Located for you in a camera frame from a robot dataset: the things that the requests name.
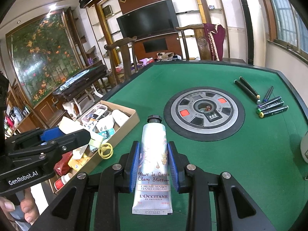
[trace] hand cream tube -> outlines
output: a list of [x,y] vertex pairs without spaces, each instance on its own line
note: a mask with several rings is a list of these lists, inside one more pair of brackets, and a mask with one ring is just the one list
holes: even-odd
[[133,214],[172,214],[166,128],[158,115],[148,117],[141,140]]

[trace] window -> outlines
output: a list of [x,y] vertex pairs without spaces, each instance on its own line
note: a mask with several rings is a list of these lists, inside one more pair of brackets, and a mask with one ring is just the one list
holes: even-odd
[[308,30],[289,0],[271,0],[277,26],[277,43],[308,58]]

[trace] television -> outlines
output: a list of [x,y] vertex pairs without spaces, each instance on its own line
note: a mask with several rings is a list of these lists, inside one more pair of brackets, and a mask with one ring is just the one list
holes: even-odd
[[135,9],[117,18],[123,37],[143,39],[176,32],[179,26],[172,0],[163,0]]

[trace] maroon cloth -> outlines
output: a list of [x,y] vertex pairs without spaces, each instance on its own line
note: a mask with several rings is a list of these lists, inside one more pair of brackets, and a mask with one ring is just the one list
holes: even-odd
[[217,58],[214,52],[215,51],[214,46],[212,46],[212,42],[211,42],[210,35],[209,35],[211,31],[212,31],[212,35],[213,35],[214,42],[216,45],[218,58],[220,61],[222,61],[222,55],[224,53],[224,36],[226,33],[224,27],[221,25],[218,25],[217,31],[216,31],[215,24],[204,23],[203,25],[204,25],[204,32],[205,32],[206,40],[208,42],[209,49],[211,51],[212,60],[216,61]]

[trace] green table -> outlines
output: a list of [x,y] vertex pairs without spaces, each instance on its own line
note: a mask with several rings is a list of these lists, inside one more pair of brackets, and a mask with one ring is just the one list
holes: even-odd
[[[274,96],[281,96],[289,110],[260,119],[253,103],[235,84],[243,76],[261,98],[274,86]],[[167,141],[174,141],[178,152],[206,172],[230,172],[245,188],[277,231],[288,230],[308,199],[308,182],[303,180],[308,166],[300,153],[300,141],[308,130],[307,107],[287,79],[275,70],[235,63],[168,62],[142,70],[114,91],[108,101],[136,109],[140,123],[116,146],[113,157],[102,161],[92,172],[99,173],[117,163],[130,151],[134,140],[141,141],[142,128],[151,114],[163,116],[168,100],[176,93],[198,86],[226,90],[244,106],[245,121],[234,135],[214,142],[198,142],[173,132],[167,124]],[[173,215],[133,215],[133,194],[119,195],[121,230],[184,231],[188,195],[172,191]],[[213,227],[216,224],[212,207]]]

